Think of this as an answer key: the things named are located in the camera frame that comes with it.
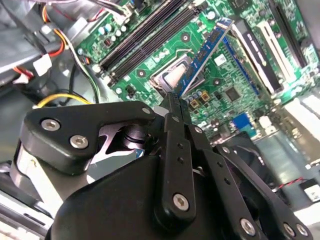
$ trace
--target expansion slot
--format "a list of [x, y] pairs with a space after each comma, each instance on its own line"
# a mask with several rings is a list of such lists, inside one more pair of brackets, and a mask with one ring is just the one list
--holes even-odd
[[247, 71], [245, 70], [245, 68], [242, 66], [242, 64], [239, 62], [239, 60], [236, 57], [236, 53], [233, 50], [233, 48], [231, 47], [228, 38], [225, 37], [223, 39], [223, 43], [226, 46], [226, 49], [228, 50], [228, 52], [231, 54], [233, 60], [236, 62], [236, 64], [238, 65], [239, 69], [241, 70], [242, 74], [244, 75], [245, 79], [249, 82], [249, 84], [251, 85], [254, 93], [256, 95], [259, 95], [259, 90], [257, 89], [256, 85], [253, 83], [253, 81], [251, 80], [249, 74], [247, 73]]
[[301, 68], [306, 67], [308, 65], [307, 60], [301, 51], [300, 45], [290, 26], [290, 23], [287, 19], [285, 11], [281, 7], [281, 5], [275, 2], [274, 0], [268, 0], [268, 1], [269, 1], [269, 7], [274, 16], [274, 19], [278, 24], [286, 43], [288, 44], [288, 47], [290, 49], [290, 52], [293, 58]]
[[260, 29], [264, 39], [269, 47], [270, 53], [276, 61], [281, 73], [286, 81], [289, 83], [296, 80], [296, 75], [289, 60], [286, 58], [284, 51], [282, 51], [278, 40], [267, 21], [260, 22], [257, 27]]
[[111, 73], [112, 80], [108, 83], [108, 86], [113, 86], [125, 75], [135, 69], [140, 63], [151, 56], [154, 51], [160, 48], [167, 40], [172, 38], [192, 19], [194, 19], [202, 11], [202, 9], [205, 8], [206, 7], [190, 5], [177, 14]]
[[192, 83], [196, 80], [198, 74], [219, 46], [219, 43], [231, 29], [232, 23], [233, 21], [226, 17], [223, 17], [216, 23], [212, 32], [206, 38], [204, 44], [174, 89], [174, 92], [177, 93], [179, 97], [185, 94]]
[[151, 13], [151, 15], [147, 17], [122, 43], [120, 43], [113, 51], [111, 51], [101, 61], [100, 65], [105, 70], [114, 67], [187, 1], [189, 0], [166, 0], [153, 13]]
[[282, 86], [246, 20], [238, 17], [235, 24], [232, 25], [232, 32], [240, 40], [243, 48], [250, 56], [263, 84], [269, 92], [274, 94], [278, 90], [281, 90]]

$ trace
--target green circuit board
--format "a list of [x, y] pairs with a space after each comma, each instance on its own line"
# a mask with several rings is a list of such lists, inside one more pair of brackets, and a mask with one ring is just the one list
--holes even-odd
[[[122, 4], [128, 5], [128, 2], [124, 0]], [[144, 11], [139, 14], [133, 13], [131, 20], [125, 24], [127, 27], [126, 32], [122, 32], [122, 35], [112, 45], [106, 46], [105, 41], [121, 27], [109, 15], [97, 23], [91, 35], [78, 46], [78, 49], [81, 48], [86, 57], [89, 57], [94, 64], [98, 64], [160, 5], [160, 3], [152, 5], [151, 2], [150, 7], [146, 7]], [[120, 99], [123, 101], [142, 101], [151, 107], [159, 105], [163, 100], [163, 94], [155, 87], [153, 78], [175, 60], [186, 56], [192, 59], [217, 20], [220, 17], [228, 17], [235, 14], [247, 21], [271, 63], [273, 71], [277, 76], [281, 76], [279, 66], [275, 64], [264, 37], [257, 27], [259, 23], [272, 19], [272, 13], [267, 7], [267, 0], [245, 0], [244, 2], [248, 5], [244, 6], [244, 9], [232, 7], [233, 0], [206, 0], [206, 2], [208, 3], [206, 10], [180, 29], [161, 47], [155, 49], [151, 56], [111, 87]], [[285, 6], [285, 15], [296, 40], [301, 42], [307, 38], [308, 31], [294, 0], [279, 0], [278, 2]], [[179, 9], [179, 11], [187, 8], [188, 4]], [[101, 34], [99, 28], [107, 24], [112, 26], [113, 31]], [[275, 33], [280, 32], [277, 23], [272, 26], [272, 30]], [[189, 109], [192, 122], [205, 129], [209, 136], [214, 135], [216, 131], [212, 127], [212, 121], [218, 121], [220, 125], [226, 124], [230, 131], [234, 132], [237, 130], [233, 124], [233, 119], [236, 116], [246, 113], [253, 124], [259, 117], [257, 116], [257, 111], [259, 115], [267, 114], [275, 104], [275, 100], [277, 103], [285, 104], [314, 87], [319, 80], [317, 77], [319, 60], [313, 45], [311, 44], [303, 49], [303, 54], [308, 64], [302, 69], [295, 62], [285, 38], [281, 36], [277, 41], [294, 71], [295, 78], [291, 81], [281, 79], [283, 90], [271, 96], [259, 79], [254, 66], [246, 60], [248, 56], [239, 41], [233, 36], [228, 36], [228, 40], [235, 51], [235, 55], [233, 56], [226, 46], [220, 43], [203, 70], [204, 80], [183, 96], [190, 103]], [[111, 72], [125, 62], [127, 57], [122, 59], [111, 70], [103, 71], [102, 78], [110, 79], [112, 77]], [[251, 82], [244, 76], [235, 58], [242, 62]], [[258, 94], [254, 91], [252, 83], [257, 87]], [[128, 86], [134, 90], [134, 95], [128, 95]], [[201, 94], [197, 96], [197, 93], [205, 93], [208, 97], [203, 100], [201, 99]]]

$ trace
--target ram slot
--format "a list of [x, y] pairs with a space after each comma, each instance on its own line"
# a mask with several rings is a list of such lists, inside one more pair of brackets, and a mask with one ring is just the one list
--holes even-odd
[[154, 51], [160, 48], [166, 41], [171, 39], [177, 32], [185, 27], [201, 11], [202, 7], [187, 7], [166, 25], [164, 25], [154, 36], [143, 43], [132, 55], [130, 55], [121, 65], [111, 73], [112, 80], [108, 86], [111, 87], [130, 73], [139, 64], [152, 55]]
[[260, 22], [257, 27], [260, 29], [264, 39], [269, 47], [272, 57], [275, 59], [281, 73], [286, 81], [289, 83], [296, 80], [296, 75], [289, 60], [286, 58], [284, 51], [282, 51], [278, 40], [267, 21]]
[[196, 80], [199, 73], [205, 67], [206, 63], [208, 62], [212, 54], [219, 46], [220, 42], [230, 31], [233, 23], [233, 20], [223, 17], [213, 27], [213, 30], [205, 39], [203, 45], [193, 58], [188, 69], [185, 71], [182, 78], [175, 86], [174, 92], [178, 95], [178, 97], [183, 96], [188, 91], [190, 86]]
[[269, 0], [269, 7], [296, 63], [301, 68], [306, 67], [308, 65], [307, 60], [301, 51], [300, 45], [295, 37], [294, 31], [290, 26], [285, 11], [281, 5], [274, 0]]
[[188, 0], [167, 0], [147, 17], [122, 43], [111, 51], [100, 63], [105, 69], [111, 69], [146, 39], [156, 28], [166, 21]]

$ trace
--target yellow wire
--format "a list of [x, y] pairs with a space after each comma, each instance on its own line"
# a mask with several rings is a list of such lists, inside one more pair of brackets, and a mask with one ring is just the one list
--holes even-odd
[[46, 98], [42, 99], [37, 104], [37, 107], [38, 108], [42, 108], [46, 104], [48, 104], [49, 102], [51, 102], [51, 101], [53, 101], [53, 100], [55, 100], [57, 98], [70, 98], [70, 99], [77, 100], [77, 101], [79, 101], [79, 102], [81, 102], [83, 104], [92, 104], [91, 102], [85, 100], [84, 98], [76, 96], [76, 95], [72, 95], [72, 94], [69, 94], [69, 93], [57, 93], [57, 94], [53, 94], [53, 95], [47, 96]]
[[[46, 20], [46, 17], [45, 17], [45, 12], [46, 12], [46, 11], [47, 11], [46, 6], [44, 6], [43, 9], [42, 9], [42, 19], [43, 19], [43, 21], [44, 21], [45, 23], [48, 22], [48, 21]], [[53, 29], [53, 31], [55, 32], [55, 34], [57, 34], [57, 35], [61, 38], [61, 40], [63, 41], [64, 47], [66, 47], [66, 46], [67, 46], [67, 42], [66, 42], [64, 36], [62, 36], [61, 33], [60, 33], [60, 32], [58, 31], [58, 29], [56, 29], [56, 28]]]

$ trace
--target blue ram stick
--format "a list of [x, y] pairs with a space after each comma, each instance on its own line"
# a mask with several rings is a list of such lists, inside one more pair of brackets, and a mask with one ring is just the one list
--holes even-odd
[[176, 93], [179, 97], [188, 91], [191, 84], [196, 80], [200, 71], [204, 68], [207, 61], [217, 49], [219, 43], [231, 29], [233, 23], [233, 20], [226, 17], [223, 17], [216, 23], [212, 32], [209, 34], [195, 58], [192, 60], [191, 64], [174, 88], [174, 93]]
[[245, 68], [242, 66], [242, 64], [239, 62], [239, 60], [236, 58], [236, 54], [235, 51], [233, 50], [233, 48], [230, 46], [230, 43], [227, 39], [227, 37], [223, 38], [223, 43], [226, 46], [226, 49], [228, 50], [228, 52], [231, 54], [233, 60], [236, 62], [236, 64], [238, 65], [238, 67], [240, 68], [242, 74], [244, 75], [245, 79], [249, 82], [249, 84], [251, 85], [254, 93], [256, 95], [259, 95], [259, 90], [257, 89], [256, 85], [252, 82], [249, 74], [247, 73], [247, 71], [245, 70]]

